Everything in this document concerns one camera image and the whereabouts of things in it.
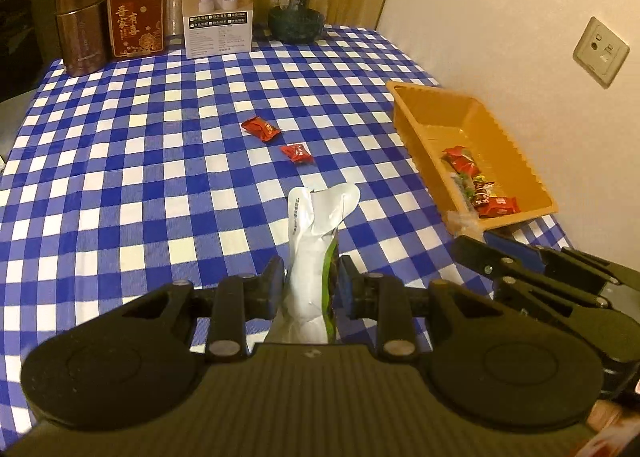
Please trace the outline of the person right hand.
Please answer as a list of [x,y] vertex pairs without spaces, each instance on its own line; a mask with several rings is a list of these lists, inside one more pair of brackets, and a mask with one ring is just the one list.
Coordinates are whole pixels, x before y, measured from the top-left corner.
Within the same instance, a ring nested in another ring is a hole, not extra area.
[[639,434],[639,413],[610,401],[599,399],[591,408],[587,425],[596,432],[623,429],[628,434]]

